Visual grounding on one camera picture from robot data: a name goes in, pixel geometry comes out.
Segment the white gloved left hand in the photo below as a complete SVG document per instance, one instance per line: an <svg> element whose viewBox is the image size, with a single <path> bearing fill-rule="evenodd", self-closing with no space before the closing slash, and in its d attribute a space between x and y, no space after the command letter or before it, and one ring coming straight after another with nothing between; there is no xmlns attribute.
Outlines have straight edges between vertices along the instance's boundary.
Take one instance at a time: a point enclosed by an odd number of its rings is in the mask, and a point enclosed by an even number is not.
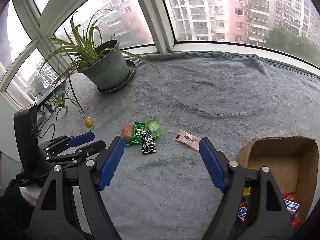
<svg viewBox="0 0 320 240"><path fill-rule="evenodd" d="M20 187L20 193L22 197L32 207L35 207L41 191L42 188L37 186L36 184L32 184L26 187Z"/></svg>

